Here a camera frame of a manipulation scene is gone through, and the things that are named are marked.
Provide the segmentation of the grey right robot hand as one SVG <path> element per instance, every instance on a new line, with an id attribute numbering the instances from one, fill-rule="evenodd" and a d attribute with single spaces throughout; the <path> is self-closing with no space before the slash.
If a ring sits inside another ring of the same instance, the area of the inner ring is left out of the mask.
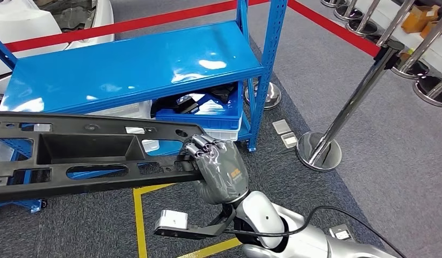
<path id="1" fill-rule="evenodd" d="M 248 194 L 249 175 L 232 141 L 195 134 L 184 141 L 180 153 L 189 155 L 201 172 L 202 179 L 193 186 L 206 203 L 234 203 Z"/>

